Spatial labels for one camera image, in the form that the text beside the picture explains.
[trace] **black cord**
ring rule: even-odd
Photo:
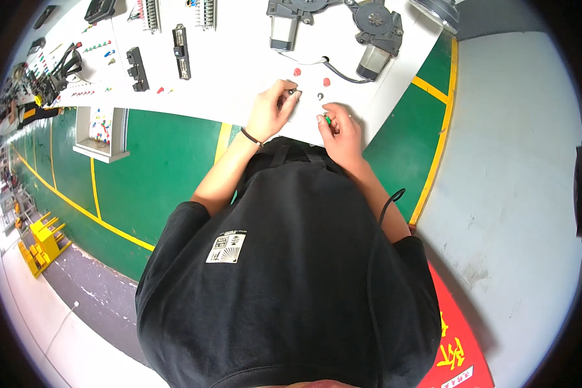
[[[62,54],[62,58],[60,58],[58,60],[58,62],[56,63],[56,66],[54,66],[54,70],[52,70],[50,72],[50,74],[53,76],[56,76],[60,72],[62,67],[64,66],[64,62],[66,61],[69,54],[71,54],[71,52],[73,50],[76,50],[76,49],[77,49],[77,47],[76,47],[75,43],[71,43],[70,46],[67,48],[67,51],[65,51],[64,54]]]
[[[377,246],[377,241],[382,228],[383,217],[386,215],[386,210],[391,202],[396,202],[405,193],[405,189],[397,191],[392,194],[390,198],[383,205],[382,213],[379,215],[379,221],[377,221],[377,231],[375,232],[375,238],[373,239],[373,245],[371,246],[371,253],[369,253],[369,266],[367,268],[367,300],[369,303],[369,314],[371,315],[371,323],[373,325],[373,334],[375,335],[375,345],[377,346],[377,388],[383,387],[383,350],[382,343],[379,336],[379,327],[377,326],[377,317],[375,316],[375,307],[373,306],[373,290],[371,288],[371,277],[373,276],[373,262],[375,260],[375,247]]]
[[[328,69],[332,70],[334,72],[334,74],[338,75],[339,77],[341,77],[345,81],[353,82],[354,84],[365,84],[368,82],[372,82],[372,81],[368,81],[368,80],[354,80],[353,78],[349,78],[345,74],[338,71],[334,66],[332,66],[332,64],[329,62],[329,58],[327,58],[327,57],[322,57],[322,58],[326,59],[326,62],[323,62],[323,64],[326,65],[326,67]]]

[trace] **green floor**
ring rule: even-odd
[[[442,36],[418,76],[448,92],[450,38]],[[445,104],[415,85],[364,152],[388,192],[406,188],[397,202],[411,217],[433,160]],[[50,186],[93,216],[97,215],[91,159],[72,150],[76,110],[24,129],[12,144],[31,169]],[[111,164],[94,161],[101,220],[145,243],[155,245],[167,216],[190,198],[213,165],[219,122],[130,110],[128,150]],[[233,127],[233,135],[238,131]],[[124,275],[138,280],[151,252],[117,235],[49,190],[11,152],[12,167],[35,198],[40,212],[50,210],[66,223],[65,235],[83,250]]]

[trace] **wrist bracelet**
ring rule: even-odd
[[[250,140],[252,143],[260,146],[261,148],[263,147],[263,143],[261,143],[260,141],[256,140],[254,137],[250,136],[248,134],[248,132],[246,132],[246,129],[244,127],[241,127],[241,133],[244,134],[244,136],[247,137],[248,140]]]

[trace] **white cable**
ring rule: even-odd
[[[88,82],[89,84],[94,84],[94,83],[96,83],[96,82],[90,82],[89,80],[85,80],[84,78],[82,78],[82,76],[80,76],[80,72],[79,72],[79,71],[78,71],[77,73],[73,73],[73,74],[71,74],[71,75],[72,75],[72,76],[75,76],[75,77],[78,77],[78,78],[79,78],[79,81],[67,81],[67,83],[70,83],[70,84],[72,84],[72,83],[75,83],[75,82],[80,82],[80,81],[83,81],[83,82]]]
[[[54,344],[54,340],[56,339],[56,337],[58,336],[58,333],[60,333],[60,330],[62,329],[62,326],[64,325],[64,322],[67,320],[67,318],[69,317],[69,314],[71,314],[73,312],[73,309],[76,308],[77,306],[80,305],[80,302],[78,302],[77,300],[75,301],[75,303],[73,303],[73,307],[71,307],[71,309],[69,310],[69,312],[67,313],[67,315],[64,316],[64,319],[62,320],[62,322],[60,323],[60,326],[58,327],[58,330],[56,330],[56,334],[54,334],[54,337],[52,337],[52,340],[49,342],[48,348],[45,351],[45,353],[43,353],[43,355],[45,356],[45,358],[48,358],[48,352],[49,349],[52,347],[52,344]]]
[[[295,63],[297,63],[298,65],[304,65],[304,66],[310,66],[310,65],[319,65],[320,63],[324,63],[326,62],[326,58],[325,57],[321,57],[321,59],[319,59],[317,62],[313,62],[313,63],[301,63],[299,62],[297,59],[291,58],[288,55],[283,54],[281,51],[276,51],[278,54],[282,55],[285,58],[289,58],[292,61],[294,61]]]

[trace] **hand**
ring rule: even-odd
[[[325,104],[331,124],[325,117],[317,115],[319,132],[328,156],[340,167],[348,170],[364,161],[362,157],[362,128],[338,104]]]
[[[246,132],[260,142],[280,132],[302,94],[295,91],[289,96],[288,90],[295,88],[297,84],[293,82],[278,80],[271,88],[259,93],[254,99]]]

